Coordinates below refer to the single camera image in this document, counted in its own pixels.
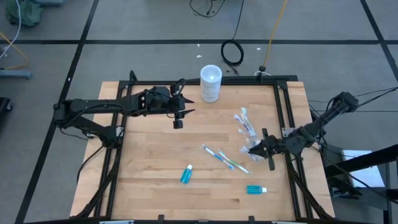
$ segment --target bottle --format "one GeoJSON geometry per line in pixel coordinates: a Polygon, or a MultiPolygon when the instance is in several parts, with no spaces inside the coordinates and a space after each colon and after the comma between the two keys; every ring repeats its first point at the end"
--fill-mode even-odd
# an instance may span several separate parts
{"type": "Polygon", "coordinates": [[[218,99],[223,72],[216,65],[206,65],[200,70],[201,98],[212,103],[218,99]]]}
{"type": "Polygon", "coordinates": [[[189,182],[189,179],[191,178],[191,174],[192,174],[192,165],[189,164],[188,167],[184,170],[184,173],[182,174],[180,181],[183,182],[184,184],[187,184],[189,182]]]}
{"type": "Polygon", "coordinates": [[[248,185],[246,187],[247,193],[248,194],[262,194],[262,193],[267,193],[267,188],[266,187],[261,187],[257,185],[248,185]]]}

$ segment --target yellow cable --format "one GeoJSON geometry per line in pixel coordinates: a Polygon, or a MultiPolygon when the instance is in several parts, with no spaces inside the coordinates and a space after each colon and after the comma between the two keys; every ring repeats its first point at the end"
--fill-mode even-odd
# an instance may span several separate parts
{"type": "Polygon", "coordinates": [[[23,51],[19,50],[19,48],[17,46],[15,46],[14,44],[11,43],[11,41],[2,33],[0,32],[0,35],[4,38],[4,40],[6,40],[8,42],[8,44],[11,44],[12,47],[14,47],[26,60],[27,60],[27,64],[23,64],[23,65],[15,65],[15,66],[11,66],[11,67],[7,67],[6,70],[10,70],[10,69],[19,69],[19,68],[26,68],[29,67],[29,58],[26,56],[26,54],[23,53],[23,51]]]}
{"type": "Polygon", "coordinates": [[[267,48],[266,59],[264,60],[264,63],[262,64],[264,67],[265,67],[266,64],[267,64],[268,53],[269,53],[269,51],[270,51],[270,49],[271,49],[271,42],[272,42],[272,39],[274,38],[275,31],[276,31],[276,29],[278,28],[278,24],[279,24],[280,18],[282,18],[282,14],[284,13],[286,3],[287,3],[287,0],[284,1],[284,5],[282,6],[282,9],[280,10],[278,20],[276,20],[276,24],[275,24],[274,30],[273,30],[272,33],[271,33],[271,38],[269,39],[268,48],[267,48]]]}

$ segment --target black cable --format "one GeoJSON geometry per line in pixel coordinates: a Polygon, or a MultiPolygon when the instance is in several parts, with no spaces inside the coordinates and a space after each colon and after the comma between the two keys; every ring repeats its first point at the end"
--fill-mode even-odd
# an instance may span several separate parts
{"type": "Polygon", "coordinates": [[[364,105],[366,105],[366,104],[368,104],[368,103],[370,103],[370,102],[372,102],[372,101],[374,101],[374,100],[376,100],[376,99],[378,99],[378,98],[380,98],[380,97],[382,97],[382,96],[384,96],[384,95],[386,95],[386,94],[388,94],[388,93],[390,93],[392,91],[396,91],[397,89],[398,89],[398,87],[392,88],[391,90],[389,90],[389,91],[387,91],[387,92],[385,92],[383,94],[380,94],[378,96],[375,96],[374,98],[366,100],[364,103],[361,103],[360,105],[358,105],[358,108],[361,107],[361,106],[364,106],[364,105]]]}
{"type": "Polygon", "coordinates": [[[234,73],[237,76],[239,76],[239,72],[235,68],[233,68],[233,66],[236,67],[236,66],[240,66],[242,64],[243,57],[244,57],[244,52],[243,52],[242,46],[239,43],[237,43],[234,39],[235,39],[236,33],[238,31],[239,23],[241,22],[243,4],[244,4],[244,0],[242,0],[241,11],[239,13],[238,23],[236,24],[236,29],[235,29],[234,36],[232,37],[231,40],[226,40],[221,45],[221,57],[223,58],[224,62],[234,71],[234,73]],[[224,47],[225,47],[226,44],[233,44],[233,45],[235,45],[238,48],[239,52],[241,53],[241,57],[240,57],[240,59],[237,62],[231,62],[225,57],[225,55],[224,55],[224,47]]]}
{"type": "MultiPolygon", "coordinates": [[[[197,8],[196,11],[198,11],[199,9],[202,9],[203,7],[205,7],[205,6],[207,5],[207,2],[208,2],[208,1],[206,1],[204,5],[202,5],[202,6],[200,6],[199,8],[197,8]]],[[[194,11],[192,11],[192,14],[194,14],[195,16],[199,16],[199,15],[198,15],[197,13],[195,13],[194,11]]]]}
{"type": "Polygon", "coordinates": [[[60,127],[60,132],[61,132],[62,134],[64,134],[64,135],[67,135],[67,136],[71,136],[71,137],[75,137],[75,138],[78,138],[78,139],[81,139],[81,140],[88,141],[87,138],[82,138],[82,137],[80,137],[80,136],[77,136],[76,134],[68,134],[68,133],[63,132],[61,127],[60,127]]]}
{"type": "Polygon", "coordinates": [[[94,153],[92,153],[92,155],[91,155],[89,158],[87,158],[87,159],[82,163],[82,165],[81,165],[80,168],[79,168],[79,171],[77,172],[76,183],[79,182],[80,172],[81,172],[81,170],[84,168],[84,166],[86,165],[86,163],[87,163],[91,158],[93,158],[95,155],[97,155],[97,153],[99,153],[100,150],[101,150],[102,148],[104,148],[104,146],[99,147],[99,149],[97,149],[94,153]]]}
{"type": "Polygon", "coordinates": [[[209,16],[209,13],[210,13],[211,9],[213,8],[213,0],[210,0],[210,2],[211,2],[211,6],[210,6],[210,9],[206,12],[206,14],[202,14],[202,13],[199,13],[198,11],[194,10],[194,8],[192,7],[192,0],[190,0],[190,2],[189,2],[189,7],[191,7],[192,11],[195,12],[198,16],[202,16],[205,18],[212,18],[212,17],[216,16],[217,13],[220,11],[220,9],[223,7],[225,0],[223,0],[220,7],[218,8],[218,10],[211,16],[209,16]]]}
{"type": "Polygon", "coordinates": [[[294,160],[297,160],[297,158],[298,158],[298,157],[295,156],[294,159],[291,159],[290,161],[293,162],[294,160]]]}
{"type": "MultiPolygon", "coordinates": [[[[372,93],[377,93],[377,92],[381,92],[381,91],[388,91],[388,93],[389,93],[389,92],[395,91],[395,90],[397,90],[397,89],[398,89],[398,87],[392,87],[392,88],[387,88],[387,89],[384,89],[384,90],[370,91],[370,92],[367,92],[367,93],[362,93],[362,94],[354,95],[354,96],[356,96],[356,97],[358,97],[358,96],[364,96],[364,95],[368,95],[368,94],[372,94],[372,93]]],[[[309,100],[308,102],[327,103],[327,102],[329,102],[329,101],[309,100]]]]}
{"type": "MultiPolygon", "coordinates": [[[[121,135],[122,133],[124,133],[125,128],[126,128],[126,127],[123,127],[123,129],[119,132],[118,137],[120,137],[120,135],[121,135]]],[[[100,150],[101,150],[102,148],[104,148],[103,145],[102,145],[100,148],[98,148],[94,153],[92,153],[92,155],[91,155],[90,157],[88,157],[88,158],[82,163],[82,165],[81,165],[80,168],[79,168],[79,171],[77,172],[76,183],[79,182],[79,177],[80,177],[80,172],[81,172],[81,170],[84,168],[84,166],[87,164],[87,162],[88,162],[91,158],[93,158],[95,155],[97,155],[97,153],[100,152],[100,150]]]]}
{"type": "Polygon", "coordinates": [[[308,105],[312,108],[312,111],[316,112],[316,114],[317,114],[318,116],[321,116],[321,115],[318,113],[318,111],[317,111],[313,106],[311,106],[311,104],[308,104],[308,105]]]}
{"type": "Polygon", "coordinates": [[[334,154],[336,154],[336,155],[342,156],[340,153],[335,152],[335,151],[332,151],[331,149],[328,149],[328,148],[327,148],[327,144],[322,143],[322,142],[317,142],[317,143],[318,143],[318,144],[321,144],[323,149],[326,149],[327,151],[329,151],[329,152],[331,152],[331,153],[334,153],[334,154]]]}
{"type": "Polygon", "coordinates": [[[184,87],[185,87],[185,83],[187,82],[184,78],[181,78],[179,81],[177,81],[175,84],[174,84],[174,86],[177,86],[177,84],[179,84],[180,82],[182,82],[182,84],[181,84],[181,89],[179,89],[178,90],[178,93],[181,93],[182,92],[182,90],[184,89],[184,87]]]}
{"type": "MultiPolygon", "coordinates": [[[[325,112],[325,110],[314,110],[316,112],[325,112]]],[[[384,111],[384,110],[367,110],[367,111],[354,111],[354,113],[396,113],[398,110],[384,111]]]]}
{"type": "Polygon", "coordinates": [[[376,90],[376,91],[363,93],[363,94],[359,94],[359,95],[354,95],[354,96],[364,96],[364,95],[368,95],[368,94],[371,94],[371,93],[377,93],[377,92],[381,92],[381,91],[388,91],[388,90],[397,89],[397,88],[398,87],[392,87],[392,88],[388,88],[388,89],[385,89],[385,90],[376,90]]]}
{"type": "Polygon", "coordinates": [[[329,101],[309,100],[308,102],[327,103],[329,101]]]}
{"type": "Polygon", "coordinates": [[[337,164],[335,164],[334,162],[332,162],[331,160],[329,160],[328,158],[326,158],[326,156],[317,148],[311,146],[312,148],[314,148],[315,150],[317,150],[321,156],[328,162],[330,162],[331,165],[333,165],[334,167],[336,167],[338,170],[342,171],[344,174],[350,176],[351,178],[353,178],[354,180],[358,181],[359,183],[363,184],[365,187],[367,187],[369,190],[373,191],[375,194],[377,194],[380,197],[383,197],[389,201],[391,201],[392,203],[395,203],[398,205],[398,202],[390,197],[388,197],[387,195],[383,195],[382,193],[378,192],[377,190],[374,190],[372,187],[370,187],[368,184],[366,184],[365,182],[363,182],[362,180],[359,180],[358,178],[354,177],[353,175],[349,174],[349,172],[345,171],[344,169],[342,169],[340,166],[338,166],[337,164]]]}
{"type": "MultiPolygon", "coordinates": [[[[331,99],[329,102],[328,102],[328,105],[326,106],[326,110],[328,110],[329,109],[329,105],[330,105],[330,103],[333,101],[333,99],[331,99]]],[[[326,142],[326,139],[325,139],[325,137],[324,137],[324,130],[323,130],[323,125],[325,124],[325,120],[323,120],[322,121],[322,123],[321,123],[321,128],[319,129],[319,133],[318,133],[318,135],[319,135],[319,138],[318,138],[318,141],[320,142],[321,141],[321,139],[323,140],[323,143],[324,144],[326,144],[326,145],[328,145],[328,143],[326,142]]]]}

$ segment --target clear plastic packaging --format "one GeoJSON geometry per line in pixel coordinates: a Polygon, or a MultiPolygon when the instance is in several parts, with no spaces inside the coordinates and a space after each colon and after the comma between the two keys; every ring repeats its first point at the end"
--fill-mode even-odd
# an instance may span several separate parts
{"type": "MultiPolygon", "coordinates": [[[[253,125],[249,121],[248,111],[246,108],[242,108],[241,116],[238,116],[237,114],[235,114],[234,118],[243,127],[243,129],[238,130],[239,133],[245,135],[245,138],[246,138],[246,144],[243,145],[239,151],[242,153],[248,154],[250,148],[252,148],[253,146],[260,143],[260,139],[258,138],[258,135],[253,128],[253,125]]],[[[248,155],[250,155],[254,161],[259,161],[261,159],[264,159],[261,156],[257,156],[257,155],[253,155],[253,154],[248,154],[248,155]]]]}

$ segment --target white cable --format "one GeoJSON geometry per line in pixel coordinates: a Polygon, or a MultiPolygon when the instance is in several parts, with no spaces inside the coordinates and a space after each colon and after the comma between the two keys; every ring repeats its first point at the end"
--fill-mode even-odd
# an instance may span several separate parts
{"type": "Polygon", "coordinates": [[[11,41],[11,44],[9,44],[5,49],[4,52],[1,54],[0,58],[2,58],[6,52],[8,51],[8,49],[11,47],[11,45],[14,43],[14,41],[18,38],[19,35],[19,31],[21,30],[21,7],[19,5],[18,0],[15,0],[15,2],[17,3],[18,6],[18,18],[19,18],[19,24],[18,24],[18,31],[17,31],[17,35],[15,35],[14,39],[11,41]]]}
{"type": "Polygon", "coordinates": [[[266,73],[266,72],[254,72],[254,76],[257,76],[259,73],[261,73],[261,74],[266,74],[266,75],[268,75],[268,76],[272,76],[272,75],[270,75],[270,74],[268,74],[268,73],[266,73]]]}

